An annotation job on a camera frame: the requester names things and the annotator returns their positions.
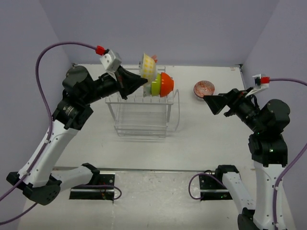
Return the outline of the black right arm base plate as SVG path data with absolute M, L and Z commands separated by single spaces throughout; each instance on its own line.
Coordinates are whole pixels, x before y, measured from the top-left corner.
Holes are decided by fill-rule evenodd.
M 214 173 L 199 176 L 201 201 L 232 200 L 230 192 L 222 183 L 222 177 Z

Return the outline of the red rim zigzag bowl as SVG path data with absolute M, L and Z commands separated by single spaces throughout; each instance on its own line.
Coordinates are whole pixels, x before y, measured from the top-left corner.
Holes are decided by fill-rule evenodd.
M 195 98 L 203 100 L 204 96 L 211 96 L 214 94 L 215 86 L 207 80 L 197 82 L 193 87 Z

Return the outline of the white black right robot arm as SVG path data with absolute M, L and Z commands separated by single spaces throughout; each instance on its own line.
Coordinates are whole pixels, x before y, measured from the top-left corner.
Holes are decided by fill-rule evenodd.
M 236 115 L 253 132 L 248 138 L 248 148 L 256 173 L 256 201 L 252 201 L 235 166 L 219 165 L 212 177 L 215 185 L 226 188 L 234 201 L 238 210 L 238 228 L 286 229 L 277 183 L 288 164 L 288 148 L 282 132 L 290 122 L 289 106 L 279 99 L 272 99 L 259 108 L 254 95 L 238 89 L 207 95 L 203 99 L 214 115 L 228 106 L 224 115 Z

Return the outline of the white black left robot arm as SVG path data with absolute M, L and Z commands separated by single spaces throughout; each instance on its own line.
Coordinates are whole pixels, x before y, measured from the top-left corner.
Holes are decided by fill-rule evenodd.
M 29 200 L 50 204 L 60 192 L 76 186 L 95 188 L 99 185 L 99 170 L 89 163 L 54 174 L 52 169 L 69 142 L 92 115 L 90 104 L 119 92 L 123 99 L 148 82 L 140 75 L 119 67 L 93 80 L 83 66 L 72 67 L 63 80 L 62 100 L 54 111 L 51 124 L 28 163 L 18 172 L 10 172 L 6 180 L 22 190 Z

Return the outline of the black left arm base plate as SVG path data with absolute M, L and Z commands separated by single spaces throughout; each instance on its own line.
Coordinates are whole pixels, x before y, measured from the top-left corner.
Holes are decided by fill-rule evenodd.
M 116 198 L 115 173 L 101 173 L 89 186 L 76 186 L 70 190 L 70 200 L 110 200 Z

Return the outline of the white green orange patterned bowl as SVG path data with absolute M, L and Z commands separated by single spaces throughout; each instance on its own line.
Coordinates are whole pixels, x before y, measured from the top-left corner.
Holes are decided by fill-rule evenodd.
M 143 86 L 143 97 L 148 97 L 152 95 L 152 85 L 147 83 Z

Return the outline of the yellow rim patterned bowl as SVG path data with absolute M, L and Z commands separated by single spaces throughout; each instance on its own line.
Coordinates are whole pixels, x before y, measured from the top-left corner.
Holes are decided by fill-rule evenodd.
M 140 65 L 140 76 L 148 80 L 148 83 L 154 81 L 157 77 L 157 67 L 155 61 L 148 54 L 142 56 L 143 63 Z

